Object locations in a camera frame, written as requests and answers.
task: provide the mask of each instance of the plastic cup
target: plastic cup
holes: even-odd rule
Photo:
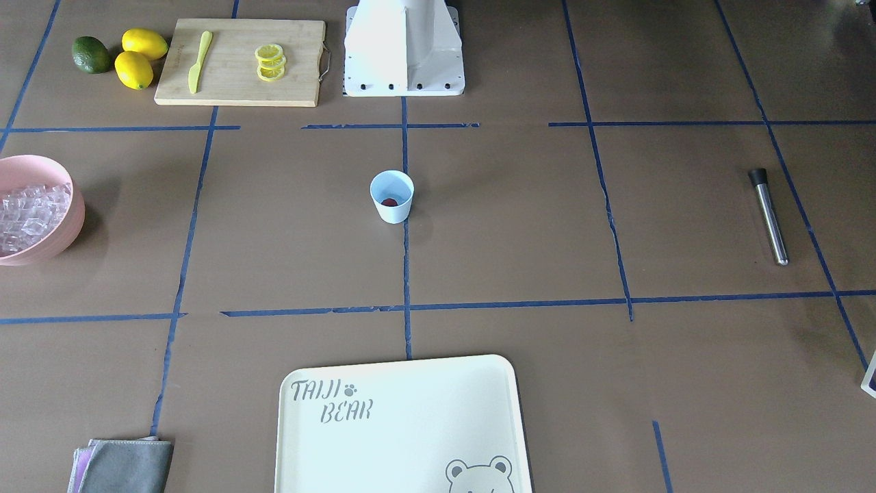
[[[398,205],[383,205],[391,198]],[[380,218],[391,225],[404,221],[411,212],[413,201],[413,182],[411,177],[401,171],[390,169],[379,173],[371,180],[371,200],[378,208]]]

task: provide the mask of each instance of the bear face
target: bear face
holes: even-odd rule
[[[467,466],[463,461],[447,465],[449,493],[514,493],[511,485],[511,461],[502,455],[493,457],[487,466]]]

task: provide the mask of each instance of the wooden cutting board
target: wooden cutting board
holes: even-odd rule
[[[201,33],[213,33],[198,92],[188,91],[188,70]],[[181,18],[155,90],[155,103],[207,106],[316,106],[326,24],[321,20]],[[258,78],[256,49],[275,43],[286,55],[286,74]]]

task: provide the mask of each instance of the blue tape grid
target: blue tape grid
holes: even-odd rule
[[[724,28],[733,46],[733,50],[737,56],[740,67],[742,68],[745,78],[752,90],[755,103],[760,111],[760,121],[629,121],[629,122],[595,122],[590,115],[590,107],[587,100],[586,89],[583,82],[583,74],[581,69],[580,57],[577,52],[574,33],[572,31],[571,20],[569,17],[569,9],[566,0],[562,0],[563,11],[569,33],[569,44],[572,50],[573,58],[576,64],[576,71],[581,90],[581,98],[584,112],[587,120],[584,122],[550,122],[551,127],[587,127],[590,132],[591,144],[593,147],[594,157],[597,163],[597,171],[599,173],[600,185],[605,193],[606,214],[612,230],[612,235],[615,239],[615,247],[618,255],[618,270],[621,280],[624,284],[624,298],[605,298],[605,299],[578,299],[578,300],[540,300],[540,301],[516,301],[516,302],[493,302],[493,303],[458,303],[458,304],[412,304],[410,299],[410,268],[409,268],[409,241],[408,241],[408,222],[404,223],[404,304],[403,305],[385,305],[385,306],[360,306],[360,307],[336,307],[336,308],[308,308],[308,309],[287,309],[287,310],[268,310],[268,311],[223,311],[222,313],[228,317],[263,317],[263,316],[284,316],[284,315],[314,315],[314,314],[329,314],[329,313],[365,313],[375,311],[403,311],[405,314],[405,342],[406,356],[412,359],[412,344],[411,344],[411,311],[431,311],[431,310],[471,310],[471,309],[496,309],[496,308],[523,308],[523,307],[552,307],[552,306],[582,306],[582,305],[600,305],[600,304],[626,304],[628,307],[630,319],[632,320],[632,306],[634,304],[651,304],[651,303],[694,303],[694,302],[711,302],[711,301],[729,301],[729,300],[763,300],[763,299],[789,299],[789,298],[809,298],[809,297],[833,297],[837,302],[837,307],[842,315],[847,331],[851,340],[858,352],[858,357],[861,363],[866,368],[866,357],[861,350],[858,342],[858,337],[851,326],[851,322],[845,312],[842,302],[843,297],[861,297],[861,296],[876,296],[876,289],[858,289],[858,290],[838,290],[833,282],[832,275],[828,268],[827,262],[824,259],[821,248],[818,245],[816,235],[809,222],[806,211],[803,208],[802,202],[797,194],[793,179],[785,163],[781,153],[781,148],[775,138],[773,126],[775,125],[876,125],[876,120],[776,120],[771,121],[767,118],[763,105],[759,99],[758,92],[754,87],[752,78],[748,72],[745,61],[741,52],[738,49],[736,40],[732,34],[729,22],[724,15],[724,10],[721,7],[719,0],[714,0],[717,11],[720,15]],[[162,384],[159,397],[155,404],[155,410],[152,419],[152,433],[157,432],[161,406],[163,404],[164,393],[166,390],[167,372],[171,360],[171,346],[175,338],[176,326],[180,318],[186,316],[186,313],[180,311],[182,304],[182,296],[186,284],[186,275],[188,269],[189,257],[191,254],[192,242],[194,240],[194,231],[197,224],[198,203],[200,201],[201,190],[203,187],[204,176],[207,171],[208,158],[212,139],[215,131],[224,130],[239,130],[239,125],[217,125],[216,116],[218,108],[214,107],[210,119],[210,125],[176,125],[176,126],[119,126],[119,127],[43,127],[43,128],[15,128],[13,126],[16,116],[20,110],[25,92],[27,91],[32,79],[34,70],[39,62],[40,55],[46,46],[49,32],[52,30],[55,17],[60,6],[60,0],[56,0],[52,12],[46,24],[46,29],[39,43],[37,52],[33,57],[31,66],[28,69],[22,89],[18,93],[13,110],[9,120],[3,129],[3,135],[0,136],[0,152],[2,152],[6,140],[12,133],[43,133],[43,132],[166,132],[166,131],[202,131],[207,132],[207,140],[204,147],[204,154],[201,161],[201,172],[198,177],[197,189],[195,191],[194,205],[192,216],[189,222],[189,230],[187,236],[187,244],[183,254],[182,266],[180,268],[180,286],[177,291],[177,296],[174,299],[173,312],[171,313],[147,313],[147,314],[118,314],[118,315],[84,315],[84,316],[59,316],[59,317],[34,317],[34,318],[0,318],[0,325],[15,325],[15,324],[43,324],[43,323],[81,323],[81,322],[111,322],[111,321],[127,321],[127,320],[156,320],[169,319],[170,326],[168,330],[167,345],[164,359],[164,373],[162,375]],[[237,17],[239,0],[235,0],[232,11],[232,18]],[[428,129],[428,128],[478,128],[479,123],[449,123],[449,124],[409,124],[407,122],[407,101],[406,98],[401,98],[402,105],[402,122],[401,124],[340,124],[340,125],[306,125],[302,127],[304,130],[347,130],[347,129],[400,129],[402,131],[402,154],[403,154],[403,170],[408,170],[408,147],[407,137],[409,129]],[[813,247],[818,255],[819,262],[822,265],[823,272],[830,286],[830,291],[813,291],[813,292],[792,292],[792,293],[755,293],[755,294],[734,294],[734,295],[708,295],[708,296],[689,296],[689,297],[631,297],[628,285],[625,278],[625,270],[623,259],[618,243],[617,232],[614,225],[613,216],[611,215],[611,203],[609,201],[607,188],[602,172],[602,163],[599,158],[597,147],[596,134],[594,128],[598,126],[693,126],[693,125],[763,125],[766,127],[770,139],[776,152],[776,156],[781,165],[782,171],[788,181],[793,197],[801,213],[804,224],[809,232]],[[657,421],[653,421],[654,437],[657,442],[657,447],[661,460],[661,468],[664,475],[664,481],[668,493],[672,493],[672,483],[669,476],[666,453],[663,447],[660,425]]]

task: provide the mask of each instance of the folded towel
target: folded towel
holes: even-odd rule
[[[73,453],[67,493],[162,493],[172,453],[158,437],[92,439]]]

